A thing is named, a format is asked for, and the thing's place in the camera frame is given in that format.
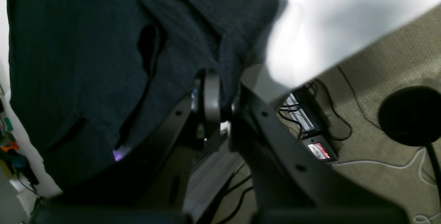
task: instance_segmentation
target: sticker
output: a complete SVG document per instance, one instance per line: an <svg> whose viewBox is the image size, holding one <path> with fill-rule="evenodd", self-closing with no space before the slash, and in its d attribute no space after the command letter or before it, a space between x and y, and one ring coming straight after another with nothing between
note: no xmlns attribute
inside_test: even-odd
<svg viewBox="0 0 441 224"><path fill-rule="evenodd" d="M315 144L309 144L308 147L311 150L311 152L315 155L315 157L320 160L325 160L325 159L331 158L329 156L328 152L326 152L326 150L323 148L323 146L321 145L320 142L315 143Z"/></svg>

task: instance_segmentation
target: black round object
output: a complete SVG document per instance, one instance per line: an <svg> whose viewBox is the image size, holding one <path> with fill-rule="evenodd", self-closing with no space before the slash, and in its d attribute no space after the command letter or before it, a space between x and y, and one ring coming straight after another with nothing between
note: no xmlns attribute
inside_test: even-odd
<svg viewBox="0 0 441 224"><path fill-rule="evenodd" d="M381 104L381 129L394 141L424 146L441 136L441 95L429 87L401 89Z"/></svg>

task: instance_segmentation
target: beige carpet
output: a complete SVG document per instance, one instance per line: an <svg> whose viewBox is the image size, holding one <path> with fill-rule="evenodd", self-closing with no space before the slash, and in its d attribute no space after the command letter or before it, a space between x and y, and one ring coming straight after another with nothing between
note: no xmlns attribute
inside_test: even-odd
<svg viewBox="0 0 441 224"><path fill-rule="evenodd" d="M441 6L423 15L404 28L384 37L340 65L356 91L368 119L378 123L377 111L381 102L396 90L412 85L430 86L441 92ZM407 147L389 139L381 130L363 119L348 84L342 74L332 69L320 76L331 92L337 112L353 126L351 138L334 142L339 161L377 160L405 165L416 154L417 147ZM326 103L321 95L321 102ZM332 114L326 105L326 113ZM345 136L348 128L330 116L331 131ZM441 141L435 142L441 158ZM424 183L418 176L423 152L406 169L393 169L372 163L357 163L334 168L356 183L403 206L411 223L419 214L427 217L440 212L436 186ZM424 179L434 183L433 171L426 157ZM441 223L441 215L432 223Z"/></svg>

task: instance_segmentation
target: black metal frame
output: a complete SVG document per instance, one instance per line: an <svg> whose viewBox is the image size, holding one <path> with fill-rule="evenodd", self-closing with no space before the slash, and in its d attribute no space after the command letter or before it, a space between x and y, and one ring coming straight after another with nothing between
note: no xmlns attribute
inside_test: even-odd
<svg viewBox="0 0 441 224"><path fill-rule="evenodd" d="M189 223L180 207L192 151L201 147L196 138L200 115L191 105L191 98L185 97L122 161L44 201L32 223L99 220L128 224L135 223L134 215L143 223ZM253 222L408 223L400 207L317 160L279 122L274 110L246 87L241 87L240 102L228 119L232 124L230 148L241 154L252 171L259 209Z"/></svg>

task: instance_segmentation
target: white cable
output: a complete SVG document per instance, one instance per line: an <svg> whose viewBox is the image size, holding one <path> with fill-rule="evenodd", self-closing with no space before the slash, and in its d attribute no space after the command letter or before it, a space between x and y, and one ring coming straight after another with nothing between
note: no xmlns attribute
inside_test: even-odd
<svg viewBox="0 0 441 224"><path fill-rule="evenodd" d="M334 164L332 164L332 165L347 165L347 164L354 164L354 163L375 163L375 164L381 164L381 165L384 165L384 166L387 166L387 167L390 167L390 168L394 168L394 169L406 169L406 168L408 168L409 166L411 166L411 165L416 161L416 159L417 159L417 157L418 157L418 155L419 155L420 153L422 153L422 158L421 158L421 162L420 162L419 167L418 167L418 176L419 176L419 178L420 178L424 183L426 183L426 184L428 184L428 185L430 185L430 186L437 186L436 184L433 184L433 183L431 183L431 182L428 182L428 181L425 180L424 177L422 176L422 166L423 166L423 164L424 164L425 155L426 155L426 153L427 153L427 150L426 150L425 148L422 148L422 149L418 150L418 151L415 153L415 156L412 158L412 160L411 160L409 163L407 163L407 164L405 164L405 165L402 165L402 166L393 165L393 164L388 164L388 163L383 163L383 162L380 162L380 161L348 161L348 162L343 162L343 163L334 163ZM414 217L413 221L414 221L415 223L429 223L429 224L430 224L430 223L432 223L432 220L433 220L435 217L439 216L439 215L441 215L441 213L437 213L437 214L435 214L435 215L433 215L433 216L431 216L431 217L428 218L426 215L419 214L419 215L417 215L417 216Z"/></svg>

